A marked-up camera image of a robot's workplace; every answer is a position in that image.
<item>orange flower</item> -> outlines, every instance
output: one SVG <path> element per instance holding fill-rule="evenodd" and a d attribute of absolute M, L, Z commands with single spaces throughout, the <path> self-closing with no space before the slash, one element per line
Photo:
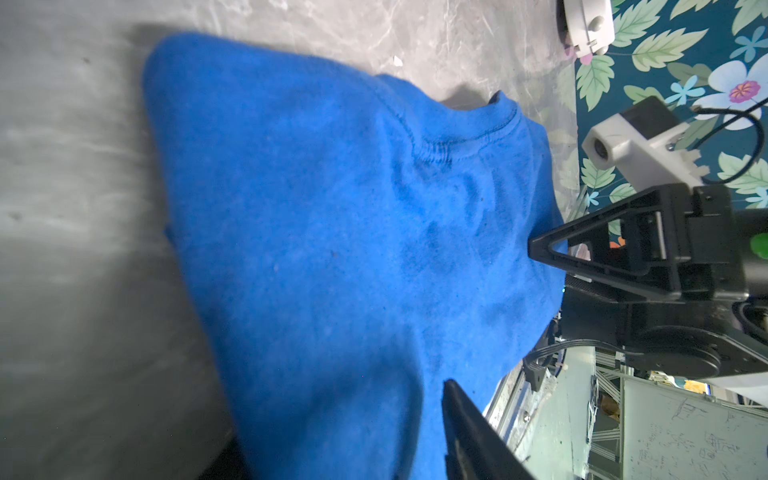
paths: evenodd
<path fill-rule="evenodd" d="M 627 242 L 623 237 L 619 237 L 619 243 L 611 242 L 611 248 L 622 248 Z"/>

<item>blue flower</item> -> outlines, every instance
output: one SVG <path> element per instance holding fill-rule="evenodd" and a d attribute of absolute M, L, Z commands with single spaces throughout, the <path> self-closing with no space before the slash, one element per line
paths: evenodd
<path fill-rule="evenodd" d="M 664 101 L 670 104 L 677 100 L 677 106 L 680 107 L 681 105 L 685 105 L 685 102 L 688 101 L 688 97 L 700 97 L 704 94 L 705 90 L 702 87 L 694 88 L 694 85 L 698 81 L 698 76 L 693 75 L 685 82 L 685 86 L 680 86 L 679 83 L 674 82 L 670 85 L 670 89 L 675 92 L 675 94 L 665 98 Z"/>
<path fill-rule="evenodd" d="M 738 45 L 744 45 L 743 47 L 739 47 L 736 50 L 733 51 L 733 53 L 730 54 L 731 58 L 736 58 L 741 54 L 744 54 L 744 61 L 746 63 L 751 62 L 755 59 L 756 50 L 758 48 L 768 48 L 768 38 L 764 38 L 763 40 L 760 40 L 760 37 L 763 36 L 763 33 L 766 31 L 766 28 L 761 25 L 757 28 L 755 28 L 755 32 L 752 34 L 752 40 L 748 39 L 745 36 L 740 36 L 736 38 L 736 43 Z"/>
<path fill-rule="evenodd" d="M 591 194 L 584 197 L 584 203 L 587 204 L 587 207 L 590 205 L 597 205 L 598 201 L 595 200 L 595 198 L 598 196 L 598 192 L 592 192 Z"/>
<path fill-rule="evenodd" d="M 746 201 L 750 202 L 751 204 L 757 204 L 757 206 L 754 208 L 768 207 L 768 190 L 762 187 L 758 187 L 755 189 L 755 193 L 757 194 L 757 197 L 749 197 L 746 199 Z"/>

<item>whiteboard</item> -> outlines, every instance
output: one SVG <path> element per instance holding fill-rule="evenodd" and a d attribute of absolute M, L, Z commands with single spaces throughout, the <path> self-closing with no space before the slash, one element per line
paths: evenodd
<path fill-rule="evenodd" d="M 640 379 L 623 381 L 624 480 L 766 480 L 768 419 Z"/>

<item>white robot part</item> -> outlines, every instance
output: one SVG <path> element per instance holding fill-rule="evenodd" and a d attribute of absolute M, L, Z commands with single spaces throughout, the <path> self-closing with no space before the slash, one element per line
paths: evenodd
<path fill-rule="evenodd" d="M 564 0 L 564 12 L 577 57 L 608 50 L 616 38 L 611 0 Z"/>
<path fill-rule="evenodd" d="M 674 150 L 674 145 L 688 129 L 681 123 L 655 137 L 646 139 L 620 114 L 595 125 L 581 146 L 594 166 L 619 169 L 635 190 L 663 184 L 703 185 L 701 177 L 709 167 L 698 167 L 699 151 Z"/>

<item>flower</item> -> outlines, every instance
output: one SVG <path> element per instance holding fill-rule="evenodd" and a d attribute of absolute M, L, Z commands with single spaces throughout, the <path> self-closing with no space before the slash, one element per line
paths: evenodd
<path fill-rule="evenodd" d="M 745 36 L 740 36 L 736 38 L 736 43 L 739 45 L 744 45 L 743 47 L 737 48 L 734 50 L 731 54 L 731 58 L 736 58 L 741 54 L 744 54 L 744 61 L 749 63 L 752 60 L 755 59 L 756 50 L 758 48 L 768 48 L 768 38 L 764 38 L 763 40 L 759 40 L 760 37 L 763 36 L 763 33 L 766 31 L 765 26 L 761 25 L 757 28 L 755 28 L 755 32 L 752 34 L 752 40 L 748 39 Z"/>
<path fill-rule="evenodd" d="M 757 197 L 749 197 L 746 201 L 751 204 L 757 204 L 755 208 L 768 207 L 768 190 L 763 187 L 758 187 L 755 189 L 755 193 L 757 194 Z"/>
<path fill-rule="evenodd" d="M 740 60 L 729 61 L 715 68 L 710 74 L 710 87 L 721 92 L 699 98 L 694 105 L 709 108 L 730 108 L 733 110 L 746 110 L 757 102 L 768 98 L 768 55 L 763 55 L 746 72 L 746 65 Z M 752 116 L 760 119 L 763 109 L 758 108 L 752 112 Z M 714 117 L 714 114 L 697 115 L 699 120 Z M 729 121 L 733 115 L 726 115 L 724 120 Z M 751 127 L 752 122 L 746 118 L 740 118 L 728 125 L 728 130 L 743 130 Z"/>
<path fill-rule="evenodd" d="M 627 241 L 623 237 L 619 237 L 619 243 L 611 242 L 611 248 L 622 248 L 627 244 Z"/>
<path fill-rule="evenodd" d="M 592 192 L 591 194 L 584 197 L 584 203 L 586 203 L 588 207 L 590 206 L 590 204 L 597 205 L 598 201 L 595 200 L 597 196 L 598 196 L 598 192 Z"/>
<path fill-rule="evenodd" d="M 699 78 L 694 75 L 691 78 L 688 78 L 688 81 L 685 82 L 684 87 L 681 87 L 679 83 L 674 82 L 672 85 L 670 85 L 670 89 L 675 92 L 675 94 L 665 98 L 664 101 L 670 104 L 677 100 L 677 106 L 680 107 L 681 105 L 685 105 L 685 103 L 688 101 L 688 97 L 700 97 L 704 94 L 704 92 L 706 92 L 706 90 L 704 90 L 702 87 L 694 88 L 694 85 L 698 81 Z"/>

